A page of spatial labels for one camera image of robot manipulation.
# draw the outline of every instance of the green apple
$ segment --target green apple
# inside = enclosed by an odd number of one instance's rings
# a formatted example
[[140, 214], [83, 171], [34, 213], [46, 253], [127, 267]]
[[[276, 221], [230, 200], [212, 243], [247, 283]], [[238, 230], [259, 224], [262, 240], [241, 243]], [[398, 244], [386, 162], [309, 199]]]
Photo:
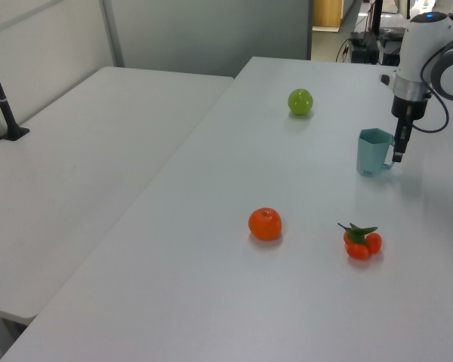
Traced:
[[305, 89], [296, 89], [288, 96], [288, 107], [295, 115], [306, 115], [313, 104], [312, 95]]

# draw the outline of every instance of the toy fruit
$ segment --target toy fruit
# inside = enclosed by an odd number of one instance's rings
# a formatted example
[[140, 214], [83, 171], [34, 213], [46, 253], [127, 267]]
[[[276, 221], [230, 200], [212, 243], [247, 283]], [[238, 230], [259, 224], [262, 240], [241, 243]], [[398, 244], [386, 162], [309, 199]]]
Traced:
[[366, 260], [369, 258], [369, 250], [365, 245], [349, 244], [346, 247], [346, 251], [354, 259]]
[[279, 213], [269, 207], [254, 211], [248, 219], [251, 233], [262, 241], [275, 240], [282, 232], [282, 220]]
[[288, 96], [288, 107], [295, 115], [306, 115], [313, 104], [312, 95], [305, 89], [296, 89]]
[[381, 250], [383, 241], [381, 236], [374, 232], [378, 229], [377, 227], [360, 228], [350, 223], [350, 228], [347, 228], [340, 223], [337, 224], [345, 230], [346, 251], [353, 258], [366, 260], [369, 255], [376, 254]]
[[375, 232], [369, 234], [365, 237], [366, 242], [368, 243], [368, 249], [370, 254], [376, 254], [381, 250], [383, 244], [383, 239], [381, 236]]

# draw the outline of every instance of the cup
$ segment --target cup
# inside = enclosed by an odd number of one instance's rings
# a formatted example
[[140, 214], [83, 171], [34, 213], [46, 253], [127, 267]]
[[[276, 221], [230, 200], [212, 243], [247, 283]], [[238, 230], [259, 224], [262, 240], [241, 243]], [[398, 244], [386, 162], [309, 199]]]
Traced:
[[379, 128], [361, 130], [357, 143], [357, 171], [363, 176], [378, 176], [390, 170], [394, 162], [386, 164], [387, 151], [394, 146], [394, 136]]

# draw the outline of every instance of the cherry tomato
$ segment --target cherry tomato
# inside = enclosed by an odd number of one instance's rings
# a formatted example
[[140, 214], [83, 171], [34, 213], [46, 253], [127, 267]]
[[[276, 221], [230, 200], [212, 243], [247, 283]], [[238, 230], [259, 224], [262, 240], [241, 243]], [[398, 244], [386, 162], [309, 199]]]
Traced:
[[381, 250], [383, 239], [379, 234], [373, 232], [366, 236], [365, 240], [368, 243], [368, 250], [370, 254], [376, 254], [379, 250]]
[[250, 215], [248, 227], [257, 239], [271, 241], [280, 236], [282, 220], [274, 209], [262, 207]]
[[344, 232], [344, 242], [346, 245], [351, 245], [353, 242], [347, 237], [347, 232]]
[[366, 260], [369, 258], [368, 247], [361, 244], [349, 244], [347, 245], [347, 253], [354, 259]]

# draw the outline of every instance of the gray partition wall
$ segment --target gray partition wall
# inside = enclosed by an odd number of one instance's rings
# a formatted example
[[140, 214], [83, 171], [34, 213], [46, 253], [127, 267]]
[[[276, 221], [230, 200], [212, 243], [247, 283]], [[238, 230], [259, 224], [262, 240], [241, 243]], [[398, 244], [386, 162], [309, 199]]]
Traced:
[[[102, 0], [0, 1], [0, 81], [18, 124], [112, 66]], [[6, 132], [0, 113], [0, 131]]]
[[251, 57], [309, 59], [311, 0], [103, 0], [120, 66], [235, 77]]

